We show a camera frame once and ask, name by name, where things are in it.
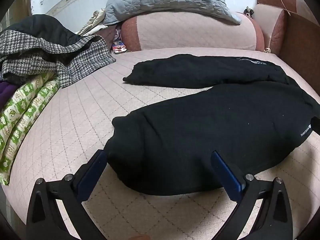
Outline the black pants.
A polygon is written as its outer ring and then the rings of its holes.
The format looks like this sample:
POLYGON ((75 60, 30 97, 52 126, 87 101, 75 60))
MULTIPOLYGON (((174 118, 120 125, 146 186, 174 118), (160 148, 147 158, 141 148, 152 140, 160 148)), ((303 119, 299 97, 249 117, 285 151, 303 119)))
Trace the black pants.
POLYGON ((245 173, 272 168, 308 138, 319 115, 318 102, 280 66, 247 57, 144 61, 124 81, 197 90, 113 119, 107 162, 127 187, 144 194, 219 188, 213 152, 245 173))

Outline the green white patterned blanket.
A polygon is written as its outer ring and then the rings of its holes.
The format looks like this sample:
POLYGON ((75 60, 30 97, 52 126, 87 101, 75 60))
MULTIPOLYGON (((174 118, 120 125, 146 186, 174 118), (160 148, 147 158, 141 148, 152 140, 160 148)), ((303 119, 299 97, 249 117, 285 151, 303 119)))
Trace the green white patterned blanket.
POLYGON ((40 74, 22 85, 1 111, 1 184, 8 185, 17 152, 47 103, 59 90, 59 78, 40 74))

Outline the purple cloth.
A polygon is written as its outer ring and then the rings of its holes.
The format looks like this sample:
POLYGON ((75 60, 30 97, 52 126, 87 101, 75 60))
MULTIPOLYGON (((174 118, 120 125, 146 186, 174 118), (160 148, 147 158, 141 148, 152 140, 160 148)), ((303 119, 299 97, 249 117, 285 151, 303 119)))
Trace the purple cloth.
POLYGON ((3 109, 18 88, 17 85, 10 84, 7 81, 0 82, 0 110, 3 109))

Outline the houndstooth black white coat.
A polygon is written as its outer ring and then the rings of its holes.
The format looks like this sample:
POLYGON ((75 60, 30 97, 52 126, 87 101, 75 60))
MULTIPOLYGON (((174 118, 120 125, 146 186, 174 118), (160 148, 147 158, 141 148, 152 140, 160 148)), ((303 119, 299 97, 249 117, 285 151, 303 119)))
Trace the houndstooth black white coat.
POLYGON ((1 32, 1 80, 18 86, 53 73, 68 87, 115 61, 103 37, 75 34, 52 16, 29 16, 1 32))

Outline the red blue small package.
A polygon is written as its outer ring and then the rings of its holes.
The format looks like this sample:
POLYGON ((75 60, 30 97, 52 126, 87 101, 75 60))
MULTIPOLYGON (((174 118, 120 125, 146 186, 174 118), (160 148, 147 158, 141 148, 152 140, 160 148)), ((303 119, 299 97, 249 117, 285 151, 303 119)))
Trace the red blue small package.
POLYGON ((116 40, 112 43, 112 51, 114 54, 121 54, 127 51, 125 44, 122 40, 116 40))

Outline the pink rust square cushion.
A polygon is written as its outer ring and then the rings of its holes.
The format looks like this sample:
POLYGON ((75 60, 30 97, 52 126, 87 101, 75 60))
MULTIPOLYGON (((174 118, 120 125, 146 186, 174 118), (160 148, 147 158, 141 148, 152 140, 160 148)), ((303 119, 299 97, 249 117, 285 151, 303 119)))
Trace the pink rust square cushion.
POLYGON ((265 49, 279 55, 287 27, 287 12, 282 8, 257 4, 254 7, 253 19, 262 30, 265 49))

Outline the cream folded cloth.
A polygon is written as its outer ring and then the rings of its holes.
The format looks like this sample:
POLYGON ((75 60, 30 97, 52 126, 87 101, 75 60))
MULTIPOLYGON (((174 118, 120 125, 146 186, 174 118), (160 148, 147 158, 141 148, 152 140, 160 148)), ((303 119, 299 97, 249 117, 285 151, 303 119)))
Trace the cream folded cloth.
POLYGON ((104 25, 105 11, 105 8, 94 11, 92 17, 78 32, 76 32, 76 34, 80 36, 90 36, 100 30, 106 29, 107 26, 104 25))

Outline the black dark object at headboard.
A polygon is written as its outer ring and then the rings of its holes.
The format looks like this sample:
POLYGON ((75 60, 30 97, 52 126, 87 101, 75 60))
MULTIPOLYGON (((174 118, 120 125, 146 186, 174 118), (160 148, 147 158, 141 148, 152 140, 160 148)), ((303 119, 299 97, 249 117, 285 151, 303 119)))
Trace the black dark object at headboard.
POLYGON ((253 18, 254 10, 246 7, 246 9, 244 10, 244 14, 250 18, 253 18))

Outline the pink and rust bolster pillow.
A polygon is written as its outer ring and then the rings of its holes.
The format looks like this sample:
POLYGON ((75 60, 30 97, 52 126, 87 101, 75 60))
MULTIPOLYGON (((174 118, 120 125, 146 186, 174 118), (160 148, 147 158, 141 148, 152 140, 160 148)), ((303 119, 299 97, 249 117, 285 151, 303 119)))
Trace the pink and rust bolster pillow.
POLYGON ((123 22, 121 39, 130 51, 183 47, 264 51, 259 24, 242 13, 236 16, 240 25, 193 12, 152 12, 123 22))

